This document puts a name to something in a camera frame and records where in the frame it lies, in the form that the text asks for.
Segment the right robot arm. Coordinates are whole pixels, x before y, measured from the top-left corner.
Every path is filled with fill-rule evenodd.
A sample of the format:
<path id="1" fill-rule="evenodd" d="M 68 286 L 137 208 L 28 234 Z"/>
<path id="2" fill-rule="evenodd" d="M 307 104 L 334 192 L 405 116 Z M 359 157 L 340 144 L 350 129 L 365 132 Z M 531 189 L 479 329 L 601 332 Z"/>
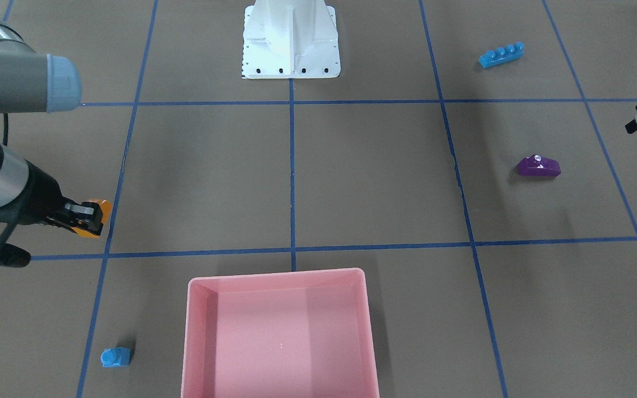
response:
<path id="1" fill-rule="evenodd" d="M 108 201 L 75 202 L 50 175 L 8 147 L 9 116 L 76 109 L 82 99 L 78 68 L 64 56 L 39 53 L 0 19 L 0 225 L 42 224 L 98 237 Z"/>

